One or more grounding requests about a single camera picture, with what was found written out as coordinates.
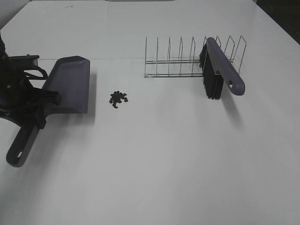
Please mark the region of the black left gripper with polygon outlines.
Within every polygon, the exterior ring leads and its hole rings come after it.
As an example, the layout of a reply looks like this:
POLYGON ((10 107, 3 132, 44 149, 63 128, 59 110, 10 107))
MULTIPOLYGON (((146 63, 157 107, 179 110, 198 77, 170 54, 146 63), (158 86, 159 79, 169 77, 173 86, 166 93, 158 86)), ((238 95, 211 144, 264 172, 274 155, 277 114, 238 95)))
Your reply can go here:
POLYGON ((29 80, 44 80, 45 71, 40 70, 42 76, 36 76, 24 71, 0 71, 0 117, 15 124, 32 121, 39 129, 44 129, 46 116, 44 105, 59 105, 60 93, 38 89, 29 80))

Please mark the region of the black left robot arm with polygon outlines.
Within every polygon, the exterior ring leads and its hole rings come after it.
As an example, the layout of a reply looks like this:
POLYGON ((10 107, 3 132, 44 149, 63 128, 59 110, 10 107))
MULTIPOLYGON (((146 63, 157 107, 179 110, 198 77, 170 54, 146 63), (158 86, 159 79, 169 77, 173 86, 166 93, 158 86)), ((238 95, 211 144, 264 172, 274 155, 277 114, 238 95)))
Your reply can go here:
POLYGON ((59 105, 57 91, 34 87, 30 80, 47 80, 48 74, 35 61, 38 55, 9 57, 0 41, 0 116, 19 126, 33 123, 39 129, 46 124, 44 106, 59 105))

